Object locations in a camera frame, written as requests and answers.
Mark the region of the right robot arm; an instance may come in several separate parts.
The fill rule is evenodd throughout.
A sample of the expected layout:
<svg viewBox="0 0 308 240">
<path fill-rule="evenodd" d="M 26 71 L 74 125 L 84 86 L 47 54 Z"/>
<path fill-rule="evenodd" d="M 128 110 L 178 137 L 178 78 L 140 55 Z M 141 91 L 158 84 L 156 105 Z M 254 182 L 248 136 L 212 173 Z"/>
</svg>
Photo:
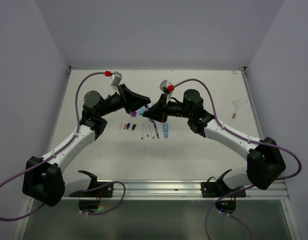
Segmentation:
<svg viewBox="0 0 308 240">
<path fill-rule="evenodd" d="M 245 167 L 225 171 L 208 187 L 210 190 L 225 197 L 246 185 L 266 190 L 286 169 L 276 142 L 270 137 L 261 140 L 230 129 L 217 122 L 203 104 L 200 93 L 194 89 L 184 92 L 183 101 L 169 101 L 163 93 L 153 106 L 144 111 L 143 116 L 161 123 L 166 122 L 168 117 L 186 118 L 192 132 L 226 146 L 246 160 Z"/>
</svg>

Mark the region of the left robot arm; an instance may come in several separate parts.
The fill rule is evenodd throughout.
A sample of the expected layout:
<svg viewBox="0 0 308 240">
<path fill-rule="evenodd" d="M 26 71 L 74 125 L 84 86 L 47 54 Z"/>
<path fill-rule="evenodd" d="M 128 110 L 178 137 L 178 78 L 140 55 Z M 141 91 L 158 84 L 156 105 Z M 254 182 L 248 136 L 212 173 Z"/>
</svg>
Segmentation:
<svg viewBox="0 0 308 240">
<path fill-rule="evenodd" d="M 98 190 L 95 174 L 80 170 L 75 176 L 64 179 L 66 168 L 104 132 L 107 125 L 105 115 L 120 109 L 130 114 L 150 102 L 149 97 L 131 91 L 125 84 L 120 84 L 117 92 L 107 98 L 96 90 L 87 92 L 82 117 L 73 133 L 42 157 L 33 156 L 26 162 L 22 192 L 50 207 L 75 192 L 83 192 L 89 197 L 95 195 Z"/>
</svg>

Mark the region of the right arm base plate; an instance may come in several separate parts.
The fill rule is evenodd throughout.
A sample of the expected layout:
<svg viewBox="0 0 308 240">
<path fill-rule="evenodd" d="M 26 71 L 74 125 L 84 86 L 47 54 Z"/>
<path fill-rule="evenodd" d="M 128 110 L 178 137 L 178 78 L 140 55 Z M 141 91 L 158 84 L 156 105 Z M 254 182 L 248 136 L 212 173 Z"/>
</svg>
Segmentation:
<svg viewBox="0 0 308 240">
<path fill-rule="evenodd" d="M 222 183 L 215 181 L 212 182 L 201 182 L 200 190 L 203 198 L 220 198 L 235 191 L 241 190 L 243 187 L 237 187 L 235 189 L 230 189 Z"/>
</svg>

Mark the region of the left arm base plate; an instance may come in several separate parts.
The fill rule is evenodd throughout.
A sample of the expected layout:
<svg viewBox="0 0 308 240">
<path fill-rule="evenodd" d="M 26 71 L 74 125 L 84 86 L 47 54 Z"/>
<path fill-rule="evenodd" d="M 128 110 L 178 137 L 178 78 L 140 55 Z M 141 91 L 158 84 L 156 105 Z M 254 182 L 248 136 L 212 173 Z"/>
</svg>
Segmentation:
<svg viewBox="0 0 308 240">
<path fill-rule="evenodd" d="M 106 181 L 97 181 L 88 187 L 88 190 L 98 188 L 94 191 L 83 192 L 82 190 L 69 194 L 70 197 L 77 198 L 111 198 L 113 196 L 114 184 Z"/>
</svg>

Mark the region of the brown capped white marker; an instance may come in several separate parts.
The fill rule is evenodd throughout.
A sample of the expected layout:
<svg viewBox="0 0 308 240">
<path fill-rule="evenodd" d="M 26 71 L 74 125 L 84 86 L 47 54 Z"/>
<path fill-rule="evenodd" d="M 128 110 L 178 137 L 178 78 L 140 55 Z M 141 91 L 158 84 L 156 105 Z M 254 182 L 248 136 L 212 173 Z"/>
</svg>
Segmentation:
<svg viewBox="0 0 308 240">
<path fill-rule="evenodd" d="M 232 114 L 232 119 L 236 118 L 237 112 L 239 110 L 239 107 L 241 105 L 241 102 L 239 100 L 233 101 L 232 104 L 235 106 L 234 112 Z"/>
</svg>

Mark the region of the blue ink gel pen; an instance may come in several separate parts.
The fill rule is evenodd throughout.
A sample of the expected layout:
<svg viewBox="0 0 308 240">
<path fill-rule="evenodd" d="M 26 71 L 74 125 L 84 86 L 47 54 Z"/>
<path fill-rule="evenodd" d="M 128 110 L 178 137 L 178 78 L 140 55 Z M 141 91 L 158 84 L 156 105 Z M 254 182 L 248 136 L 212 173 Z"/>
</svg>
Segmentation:
<svg viewBox="0 0 308 240">
<path fill-rule="evenodd" d="M 152 123 L 153 123 L 153 126 L 154 126 L 154 131 L 155 131 L 156 137 L 157 137 L 157 139 L 160 139 L 159 131 L 158 131 L 155 120 L 152 120 Z"/>
</svg>

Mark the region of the light blue correction tape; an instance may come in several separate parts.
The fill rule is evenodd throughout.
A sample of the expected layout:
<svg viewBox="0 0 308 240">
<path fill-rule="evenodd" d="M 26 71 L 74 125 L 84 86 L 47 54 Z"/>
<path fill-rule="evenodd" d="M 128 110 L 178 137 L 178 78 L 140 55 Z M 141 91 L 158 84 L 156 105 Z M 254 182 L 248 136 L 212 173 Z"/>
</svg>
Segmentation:
<svg viewBox="0 0 308 240">
<path fill-rule="evenodd" d="M 163 136 L 164 136 L 164 138 L 167 139 L 168 136 L 169 136 L 169 125 L 168 125 L 167 122 L 164 122 L 164 123 L 162 124 L 162 130 L 163 130 Z"/>
</svg>

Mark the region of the light blue highlighter cap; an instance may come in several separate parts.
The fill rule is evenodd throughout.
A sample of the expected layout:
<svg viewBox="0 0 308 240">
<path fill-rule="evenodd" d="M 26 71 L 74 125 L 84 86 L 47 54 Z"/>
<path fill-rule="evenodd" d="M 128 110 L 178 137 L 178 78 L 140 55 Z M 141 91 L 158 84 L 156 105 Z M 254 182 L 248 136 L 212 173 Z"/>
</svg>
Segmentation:
<svg viewBox="0 0 308 240">
<path fill-rule="evenodd" d="M 142 107 L 142 108 L 139 110 L 139 115 L 140 115 L 140 116 L 143 116 L 144 112 L 145 112 L 145 108 Z"/>
</svg>

